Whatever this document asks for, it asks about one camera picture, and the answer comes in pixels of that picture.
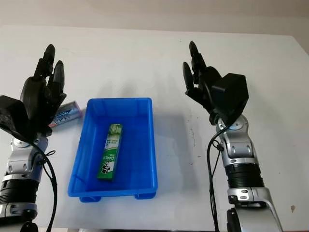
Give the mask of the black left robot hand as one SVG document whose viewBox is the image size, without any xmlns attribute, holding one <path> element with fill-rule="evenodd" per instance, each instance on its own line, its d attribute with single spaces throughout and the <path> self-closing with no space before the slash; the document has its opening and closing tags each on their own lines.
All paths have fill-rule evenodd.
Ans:
<svg viewBox="0 0 309 232">
<path fill-rule="evenodd" d="M 64 93 L 64 64 L 59 60 L 54 66 L 55 47 L 49 44 L 39 59 L 34 75 L 23 86 L 20 96 L 31 127 L 46 137 L 52 134 L 49 124 L 66 98 Z"/>
</svg>

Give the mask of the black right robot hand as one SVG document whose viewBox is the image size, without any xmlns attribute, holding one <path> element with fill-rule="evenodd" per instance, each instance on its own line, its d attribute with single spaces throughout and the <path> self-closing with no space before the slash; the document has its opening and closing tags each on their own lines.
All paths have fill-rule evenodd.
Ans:
<svg viewBox="0 0 309 232">
<path fill-rule="evenodd" d="M 219 113 L 213 103 L 211 88 L 222 77 L 214 67 L 206 65 L 193 41 L 189 43 L 189 50 L 191 65 L 187 62 L 183 63 L 183 77 L 186 86 L 185 94 L 202 105 L 210 115 L 210 123 L 216 125 L 219 120 Z"/>
</svg>

